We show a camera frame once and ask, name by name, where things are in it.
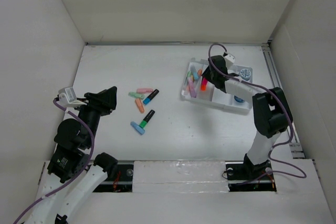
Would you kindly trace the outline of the black orange highlighter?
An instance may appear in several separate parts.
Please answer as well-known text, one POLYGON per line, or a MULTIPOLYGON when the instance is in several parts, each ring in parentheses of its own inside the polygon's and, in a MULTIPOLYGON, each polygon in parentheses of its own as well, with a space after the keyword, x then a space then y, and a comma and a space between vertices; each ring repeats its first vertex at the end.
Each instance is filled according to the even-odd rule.
POLYGON ((208 83, 207 79, 206 78, 202 78, 202 82, 201 82, 201 90, 202 91, 206 90, 207 83, 208 83))

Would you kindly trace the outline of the black green highlighter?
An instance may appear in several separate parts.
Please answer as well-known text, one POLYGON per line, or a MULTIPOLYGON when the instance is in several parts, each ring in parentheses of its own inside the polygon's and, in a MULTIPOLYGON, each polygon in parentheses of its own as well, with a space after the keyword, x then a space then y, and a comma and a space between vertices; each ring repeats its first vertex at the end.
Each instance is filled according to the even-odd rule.
POLYGON ((155 114, 154 110, 150 110, 149 113, 145 116, 145 118, 142 120, 142 122, 139 124, 141 128, 145 128, 150 119, 153 117, 155 114))

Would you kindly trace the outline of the pastel blue clear highlighter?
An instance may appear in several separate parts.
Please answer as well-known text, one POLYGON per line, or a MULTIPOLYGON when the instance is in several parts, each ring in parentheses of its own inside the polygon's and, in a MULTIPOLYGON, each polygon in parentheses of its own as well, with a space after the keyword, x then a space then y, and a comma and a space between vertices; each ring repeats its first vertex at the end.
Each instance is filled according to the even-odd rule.
POLYGON ((199 79, 199 76, 198 76, 198 73, 194 65, 190 65, 190 71, 191 71, 191 75, 193 76, 194 81, 197 81, 199 79))

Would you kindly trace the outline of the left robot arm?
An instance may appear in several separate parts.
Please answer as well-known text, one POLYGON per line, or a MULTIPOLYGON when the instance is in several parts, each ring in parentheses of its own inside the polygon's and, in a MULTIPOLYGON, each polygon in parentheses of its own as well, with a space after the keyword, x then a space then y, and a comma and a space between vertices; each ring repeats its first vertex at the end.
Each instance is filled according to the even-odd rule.
POLYGON ((102 116, 117 106, 117 87, 77 98, 72 87, 59 90, 55 106, 71 115, 54 138, 56 149, 47 166, 42 196, 15 220, 30 211, 26 223, 70 223, 75 212, 100 182, 117 175, 118 161, 107 153, 92 159, 96 131, 102 116))

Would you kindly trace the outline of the pastel purple highlighter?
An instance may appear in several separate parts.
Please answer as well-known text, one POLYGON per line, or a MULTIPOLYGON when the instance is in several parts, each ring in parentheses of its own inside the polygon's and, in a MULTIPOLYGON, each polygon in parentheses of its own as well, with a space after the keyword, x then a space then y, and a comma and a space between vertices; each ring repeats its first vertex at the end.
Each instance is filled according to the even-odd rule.
POLYGON ((194 83, 191 82, 190 80, 188 80, 188 86, 189 86, 189 91, 190 91, 191 97, 192 98, 196 98, 197 97, 197 93, 195 91, 194 83))

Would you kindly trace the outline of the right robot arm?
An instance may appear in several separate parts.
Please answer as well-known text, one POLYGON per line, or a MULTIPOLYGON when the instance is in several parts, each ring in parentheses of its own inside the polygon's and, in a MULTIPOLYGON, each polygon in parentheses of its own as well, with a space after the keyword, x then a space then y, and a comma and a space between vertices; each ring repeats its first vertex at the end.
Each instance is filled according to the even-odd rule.
POLYGON ((272 89, 251 83, 236 73, 229 73, 229 54, 210 56, 202 77, 226 94, 239 97, 253 106, 256 135, 251 148, 245 154, 237 174, 229 180, 258 180, 266 171, 270 155, 280 135, 292 128, 293 117, 280 87, 272 89))

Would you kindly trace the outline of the black blue highlighter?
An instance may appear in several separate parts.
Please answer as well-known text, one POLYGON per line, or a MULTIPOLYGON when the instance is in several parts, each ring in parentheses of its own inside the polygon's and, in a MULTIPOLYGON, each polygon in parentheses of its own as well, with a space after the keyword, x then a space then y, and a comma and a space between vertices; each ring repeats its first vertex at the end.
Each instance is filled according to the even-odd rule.
POLYGON ((153 90, 144 100, 143 100, 143 104, 144 105, 147 105, 148 103, 150 103, 153 98, 155 98, 156 95, 158 95, 159 93, 159 90, 158 89, 155 89, 153 90))

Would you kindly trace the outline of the pastel green clear highlighter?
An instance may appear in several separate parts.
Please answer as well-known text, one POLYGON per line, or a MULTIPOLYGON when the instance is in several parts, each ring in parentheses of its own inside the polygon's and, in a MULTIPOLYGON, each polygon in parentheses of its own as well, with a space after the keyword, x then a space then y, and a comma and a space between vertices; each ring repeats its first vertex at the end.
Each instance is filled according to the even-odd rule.
POLYGON ((183 93, 184 95, 188 95, 188 92, 189 92, 189 86, 188 86, 188 80, 191 76, 191 71, 188 71, 187 72, 187 75, 186 75, 186 79, 185 79, 185 82, 184 82, 184 85, 183 85, 183 93))

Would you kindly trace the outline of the pastel blue short highlighter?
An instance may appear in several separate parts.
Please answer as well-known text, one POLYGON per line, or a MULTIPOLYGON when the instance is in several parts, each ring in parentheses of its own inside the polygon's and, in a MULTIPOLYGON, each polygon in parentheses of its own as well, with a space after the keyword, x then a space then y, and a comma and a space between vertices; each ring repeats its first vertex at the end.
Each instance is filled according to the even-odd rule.
POLYGON ((130 125, 140 134, 143 135, 145 133, 145 130, 140 127, 138 124, 136 124, 134 121, 130 123, 130 125))

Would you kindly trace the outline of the blue tape roll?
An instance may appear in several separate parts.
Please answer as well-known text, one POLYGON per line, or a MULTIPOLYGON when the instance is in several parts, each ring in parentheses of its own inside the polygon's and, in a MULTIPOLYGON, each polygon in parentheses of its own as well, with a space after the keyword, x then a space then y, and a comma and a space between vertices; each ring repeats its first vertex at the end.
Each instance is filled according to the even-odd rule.
POLYGON ((240 76, 243 80, 245 80, 245 81, 249 81, 249 80, 251 79, 251 77, 252 77, 252 72, 251 72, 249 69, 244 68, 244 69, 241 69, 241 70, 239 71, 239 76, 240 76))
POLYGON ((239 98, 239 97, 237 97, 237 96, 234 96, 234 100, 235 100, 236 102, 238 102, 238 103, 244 103, 244 102, 245 102, 245 100, 243 100, 243 99, 241 99, 241 98, 239 98))

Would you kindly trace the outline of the pastel orange clear highlighter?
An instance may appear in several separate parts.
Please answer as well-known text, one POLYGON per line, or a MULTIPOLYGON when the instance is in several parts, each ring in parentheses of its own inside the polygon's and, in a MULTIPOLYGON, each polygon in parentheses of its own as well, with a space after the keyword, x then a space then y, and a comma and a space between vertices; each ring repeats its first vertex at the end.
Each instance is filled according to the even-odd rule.
POLYGON ((200 78, 201 76, 202 76, 202 69, 199 69, 198 71, 197 71, 197 75, 198 75, 198 77, 200 78))

